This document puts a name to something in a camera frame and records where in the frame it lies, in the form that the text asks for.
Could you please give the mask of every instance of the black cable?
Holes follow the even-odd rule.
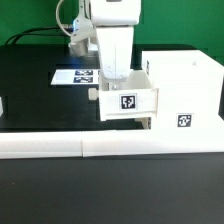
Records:
[[[12,37],[10,37],[6,42],[5,42],[5,45],[8,45],[8,43],[16,38],[16,37],[21,37],[22,36],[47,36],[47,37],[68,37],[67,35],[65,34],[44,34],[44,33],[23,33],[23,34],[16,34],[16,35],[13,35]]]
[[[24,33],[32,33],[32,32],[36,32],[36,31],[45,31],[45,30],[57,30],[59,29],[58,26],[55,27],[37,27],[37,28],[32,28],[32,29],[28,29],[25,30],[21,33],[21,35],[18,35],[11,44],[16,44],[16,42],[23,36]]]
[[[13,35],[12,37],[10,37],[6,42],[5,42],[5,45],[7,45],[12,39],[13,42],[11,44],[16,44],[17,41],[23,37],[23,36],[26,36],[27,34],[29,33],[32,33],[32,32],[36,32],[36,31],[48,31],[48,30],[60,30],[60,28],[58,26],[52,26],[52,27],[37,27],[37,28],[32,28],[32,29],[28,29],[28,30],[25,30],[23,31],[22,33],[20,34],[17,34],[17,35]]]

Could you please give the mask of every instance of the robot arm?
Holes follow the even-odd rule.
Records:
[[[91,21],[96,30],[101,75],[106,82],[125,81],[130,73],[134,28],[140,0],[91,0]]]
[[[57,7],[58,23],[63,1]],[[70,47],[78,47],[78,52],[82,52],[79,56],[82,56],[85,40],[96,37],[101,75],[106,82],[125,81],[130,73],[133,26],[139,22],[140,11],[141,0],[79,0],[79,15]]]

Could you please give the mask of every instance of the black tabletop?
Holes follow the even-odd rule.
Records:
[[[56,68],[83,66],[98,68],[96,55],[0,47],[1,131],[142,128],[132,120],[100,123],[86,87],[50,86]],[[221,224],[223,210],[223,153],[0,160],[2,224]]]

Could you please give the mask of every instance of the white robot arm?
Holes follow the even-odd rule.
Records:
[[[125,81],[130,73],[133,26],[140,0],[91,0],[91,21],[98,40],[101,74],[106,82]]]
[[[63,1],[56,11],[59,26],[59,8]],[[130,73],[133,26],[139,22],[140,11],[141,0],[79,0],[76,28],[69,34],[70,47],[78,48],[77,55],[82,56],[86,53],[87,38],[96,37],[101,75],[106,82],[125,81]]]

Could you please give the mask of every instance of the black surface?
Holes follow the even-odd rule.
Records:
[[[88,123],[96,104],[87,102],[96,111],[88,118],[73,117],[84,109],[84,89],[49,87],[56,67],[74,60],[79,67],[84,59],[63,46],[1,47],[0,95],[8,107],[2,131],[111,128]],[[86,60],[87,68],[98,66]],[[0,160],[0,224],[222,224],[223,211],[223,153]]]
[[[63,45],[0,47],[0,131],[141,129],[134,120],[101,122],[98,102],[88,100],[92,86],[50,85],[56,69],[98,69],[96,56],[76,58]]]
[[[222,224],[224,156],[0,161],[0,223]]]

